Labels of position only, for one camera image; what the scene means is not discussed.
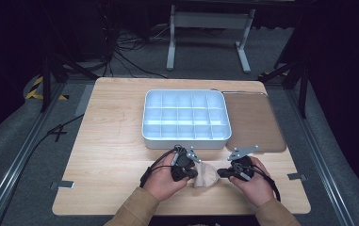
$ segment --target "yellow tape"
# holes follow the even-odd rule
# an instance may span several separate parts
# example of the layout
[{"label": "yellow tape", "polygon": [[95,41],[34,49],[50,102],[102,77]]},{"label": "yellow tape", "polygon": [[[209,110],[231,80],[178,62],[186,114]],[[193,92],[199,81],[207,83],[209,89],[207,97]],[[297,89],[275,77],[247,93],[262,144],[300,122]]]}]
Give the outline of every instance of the yellow tape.
[{"label": "yellow tape", "polygon": [[[38,100],[43,99],[42,94],[36,93],[36,89],[38,89],[38,87],[42,81],[43,81],[43,76],[39,75],[39,77],[33,83],[33,86],[30,89],[30,91],[28,92],[28,94],[26,94],[26,99],[38,99]],[[68,99],[70,99],[70,95],[61,95],[58,97],[58,99],[60,101],[68,101]]]}]

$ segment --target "tan jacket sleeve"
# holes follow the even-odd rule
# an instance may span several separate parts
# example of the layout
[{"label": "tan jacket sleeve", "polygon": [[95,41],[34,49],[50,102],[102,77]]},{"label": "tan jacket sleeve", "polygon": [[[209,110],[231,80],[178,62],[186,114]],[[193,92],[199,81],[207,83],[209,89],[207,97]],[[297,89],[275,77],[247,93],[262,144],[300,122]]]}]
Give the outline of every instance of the tan jacket sleeve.
[{"label": "tan jacket sleeve", "polygon": [[280,202],[272,199],[261,205],[255,216],[261,226],[299,226],[300,223]]},{"label": "tan jacket sleeve", "polygon": [[159,201],[143,188],[137,187],[105,226],[146,226],[153,217]]}]

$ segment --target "hand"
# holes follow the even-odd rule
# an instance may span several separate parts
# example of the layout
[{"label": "hand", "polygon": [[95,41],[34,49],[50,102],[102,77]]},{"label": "hand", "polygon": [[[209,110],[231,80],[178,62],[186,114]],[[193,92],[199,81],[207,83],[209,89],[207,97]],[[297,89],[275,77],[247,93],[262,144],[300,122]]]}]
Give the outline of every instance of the hand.
[{"label": "hand", "polygon": [[153,170],[153,173],[144,184],[144,189],[152,194],[160,202],[165,201],[172,196],[176,191],[184,188],[188,184],[189,178],[186,177],[181,181],[174,182],[171,176],[171,162],[174,153],[170,153],[164,159],[159,161]]},{"label": "hand", "polygon": [[[265,166],[261,163],[261,161],[259,161],[258,158],[250,158],[252,159],[253,165],[256,165],[268,176],[270,176],[267,169],[265,169]],[[264,179],[264,177],[262,177],[258,173],[255,173],[253,175],[253,178],[248,182],[239,180],[234,176],[230,177],[229,181],[232,182],[235,186],[237,186],[244,193],[247,199],[256,207],[259,207],[265,202],[268,202],[274,198],[272,188]]]}]

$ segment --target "brown cardboard sheet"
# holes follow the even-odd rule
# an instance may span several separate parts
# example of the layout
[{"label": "brown cardboard sheet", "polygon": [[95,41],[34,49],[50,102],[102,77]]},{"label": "brown cardboard sheet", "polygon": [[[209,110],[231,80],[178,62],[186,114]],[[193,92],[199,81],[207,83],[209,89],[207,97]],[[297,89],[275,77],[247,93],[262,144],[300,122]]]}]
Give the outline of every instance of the brown cardboard sheet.
[{"label": "brown cardboard sheet", "polygon": [[249,148],[258,145],[259,152],[277,153],[286,142],[272,111],[269,96],[262,92],[223,92],[232,136],[226,147]]}]

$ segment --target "table leg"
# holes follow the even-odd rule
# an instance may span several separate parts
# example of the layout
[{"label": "table leg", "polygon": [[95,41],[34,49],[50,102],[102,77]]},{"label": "table leg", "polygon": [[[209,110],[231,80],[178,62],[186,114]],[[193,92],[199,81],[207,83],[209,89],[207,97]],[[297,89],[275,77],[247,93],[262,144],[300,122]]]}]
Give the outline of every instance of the table leg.
[{"label": "table leg", "polygon": [[246,40],[250,33],[250,28],[253,23],[254,14],[255,14],[255,9],[251,9],[248,14],[246,24],[244,25],[243,37],[242,37],[241,41],[236,42],[238,57],[240,58],[241,67],[243,68],[243,72],[245,72],[245,73],[251,72],[249,61],[247,60],[246,53],[244,52],[244,46],[246,45]]},{"label": "table leg", "polygon": [[167,70],[173,70],[173,63],[175,60],[175,6],[171,6],[171,21],[170,21],[170,47],[168,49],[168,58],[167,58]]}]

